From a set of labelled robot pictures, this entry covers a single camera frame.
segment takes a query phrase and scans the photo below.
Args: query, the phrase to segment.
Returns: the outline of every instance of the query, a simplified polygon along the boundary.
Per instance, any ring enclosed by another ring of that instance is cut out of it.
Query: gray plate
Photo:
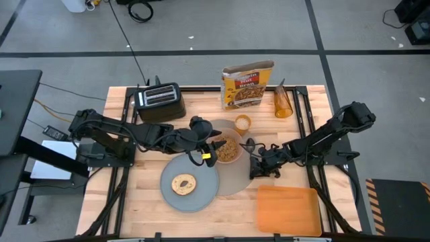
[[[234,129],[234,122],[230,120],[212,120],[210,121],[216,130],[217,128],[231,128]],[[242,137],[242,143],[246,143],[247,139],[251,138],[251,134],[247,132]],[[233,163],[220,163],[216,162],[216,169],[220,177],[220,185],[218,189],[218,196],[228,196],[238,193],[251,183],[249,179],[250,161],[249,154],[246,151]]]
[[[202,162],[200,154],[192,154],[197,163]],[[197,186],[186,196],[176,194],[171,187],[173,178],[179,174],[190,174],[196,178]],[[188,155],[173,158],[164,168],[160,179],[161,193],[164,200],[181,212],[197,212],[205,208],[214,199],[218,191],[218,173],[215,167],[194,165]]]

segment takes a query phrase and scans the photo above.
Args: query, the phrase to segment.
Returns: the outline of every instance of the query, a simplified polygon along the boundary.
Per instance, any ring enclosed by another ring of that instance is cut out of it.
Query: black table
[[[67,187],[71,185],[70,181],[30,178],[30,172],[24,171],[28,157],[71,172],[75,177],[76,186],[85,184],[89,175],[88,166],[85,164],[21,136],[41,76],[40,70],[0,71],[0,110],[2,111],[0,118],[0,196],[3,197],[0,207],[0,235],[6,225],[20,182],[31,184],[19,220],[20,225],[27,223],[34,196],[59,193],[60,189],[46,186]]]

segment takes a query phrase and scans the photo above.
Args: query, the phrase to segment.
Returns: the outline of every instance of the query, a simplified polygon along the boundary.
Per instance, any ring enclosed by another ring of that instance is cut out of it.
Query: bagel
[[[190,174],[179,174],[172,181],[173,191],[180,196],[192,193],[196,186],[196,179]]]

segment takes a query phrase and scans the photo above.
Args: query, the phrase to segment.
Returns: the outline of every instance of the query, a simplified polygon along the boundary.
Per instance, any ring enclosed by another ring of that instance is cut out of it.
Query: black stand
[[[80,163],[65,155],[52,151],[38,143],[26,138],[19,137],[15,146],[15,152],[18,154],[25,154],[26,157],[32,157],[37,160],[43,161],[49,165],[53,165],[59,169],[69,171],[73,174],[72,181],[69,180],[51,180],[51,179],[32,179],[30,172],[23,172],[21,175],[21,182],[30,184],[24,202],[24,207],[19,218],[19,225],[27,225],[36,222],[36,218],[30,215],[32,204],[35,196],[57,195],[57,194],[76,194],[83,192],[83,184],[88,179],[89,171],[86,164]],[[73,187],[81,188],[76,189],[58,189],[56,187],[67,188]]]

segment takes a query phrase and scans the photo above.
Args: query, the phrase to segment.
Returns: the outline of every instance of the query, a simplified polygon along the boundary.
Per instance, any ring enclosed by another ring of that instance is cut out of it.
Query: orange tray
[[[321,236],[318,194],[311,188],[260,186],[257,226],[261,232]]]

